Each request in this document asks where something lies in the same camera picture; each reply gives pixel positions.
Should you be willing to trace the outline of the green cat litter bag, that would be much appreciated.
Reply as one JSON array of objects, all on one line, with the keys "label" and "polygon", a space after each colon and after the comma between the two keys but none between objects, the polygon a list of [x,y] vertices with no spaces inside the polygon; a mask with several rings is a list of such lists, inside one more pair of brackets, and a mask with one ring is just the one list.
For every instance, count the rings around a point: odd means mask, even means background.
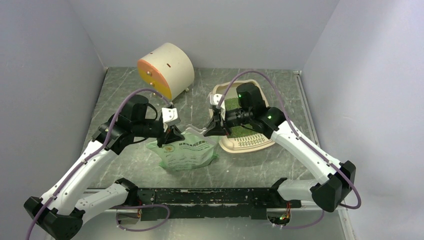
[{"label": "green cat litter bag", "polygon": [[146,147],[160,157],[159,166],[169,171],[184,171],[208,166],[218,155],[219,136],[210,136],[212,143],[190,132],[182,133],[184,140],[164,144],[150,142]]}]

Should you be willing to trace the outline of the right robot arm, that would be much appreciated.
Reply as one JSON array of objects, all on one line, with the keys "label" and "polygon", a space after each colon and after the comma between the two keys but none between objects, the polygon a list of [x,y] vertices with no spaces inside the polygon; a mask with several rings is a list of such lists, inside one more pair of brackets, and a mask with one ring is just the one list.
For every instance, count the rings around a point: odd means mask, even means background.
[{"label": "right robot arm", "polygon": [[239,108],[226,110],[222,94],[209,94],[212,116],[203,135],[229,136],[231,128],[248,124],[289,151],[312,173],[313,180],[278,180],[269,197],[275,207],[282,207],[288,201],[311,201],[331,213],[340,206],[353,190],[356,166],[351,161],[340,162],[316,146],[282,110],[266,105],[261,89],[255,84],[240,84],[236,96]]}]

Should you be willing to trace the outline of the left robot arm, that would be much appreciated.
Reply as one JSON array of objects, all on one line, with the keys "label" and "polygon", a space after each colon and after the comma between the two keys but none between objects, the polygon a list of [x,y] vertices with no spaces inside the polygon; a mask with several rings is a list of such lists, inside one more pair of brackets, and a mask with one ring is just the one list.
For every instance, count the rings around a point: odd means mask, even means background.
[{"label": "left robot arm", "polygon": [[92,136],[86,149],[65,175],[40,197],[31,196],[24,208],[32,221],[26,233],[29,239],[35,226],[56,240],[72,239],[93,217],[110,208],[139,207],[138,187],[120,178],[108,188],[87,198],[82,193],[92,178],[115,160],[122,151],[135,144],[135,138],[163,140],[172,126],[164,122],[165,113],[146,118],[149,100],[131,93],[107,122]]}]

